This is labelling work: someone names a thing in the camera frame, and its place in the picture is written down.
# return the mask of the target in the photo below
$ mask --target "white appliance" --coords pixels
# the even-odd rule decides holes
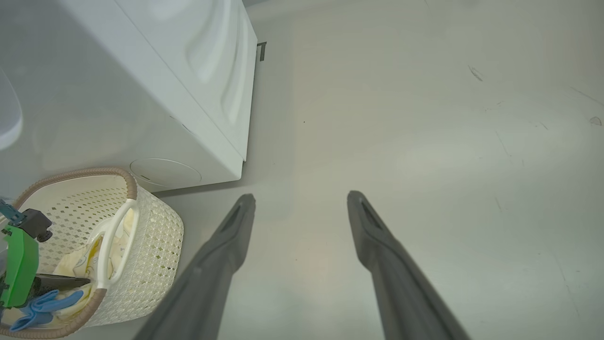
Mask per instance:
[[[103,165],[240,179],[256,44],[241,0],[0,0],[0,194]]]

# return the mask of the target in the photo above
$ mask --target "green object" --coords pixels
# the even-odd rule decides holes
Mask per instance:
[[[19,307],[27,302],[31,283],[36,277],[38,243],[18,227],[6,226],[2,232],[6,234],[8,258],[0,304],[4,308]]]

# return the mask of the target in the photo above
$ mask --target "perforated basket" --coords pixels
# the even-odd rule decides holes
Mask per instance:
[[[129,243],[111,278],[97,278],[86,307],[55,329],[0,334],[15,338],[53,339],[82,327],[128,321],[149,314],[168,291],[178,267],[183,226],[176,212],[137,185],[121,168],[93,168],[49,177],[27,189],[14,206],[42,211],[53,225],[50,240],[40,243],[39,273],[52,273],[61,258],[85,245],[103,221],[111,219],[104,240],[113,240],[129,210],[134,219]],[[106,273],[111,242],[101,244],[98,273]]]

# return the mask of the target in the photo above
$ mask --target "white floor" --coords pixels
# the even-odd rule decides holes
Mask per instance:
[[[185,223],[183,267],[256,197],[219,339],[383,337],[351,189],[473,339],[600,339],[604,3],[315,2],[250,8],[267,45],[243,179],[159,194]]]

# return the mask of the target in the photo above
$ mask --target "blue clip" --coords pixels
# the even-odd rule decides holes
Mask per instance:
[[[0,198],[0,213],[9,220],[9,224],[11,226],[19,226],[25,216],[20,213],[17,209],[15,209],[12,205],[6,203],[3,199]]]

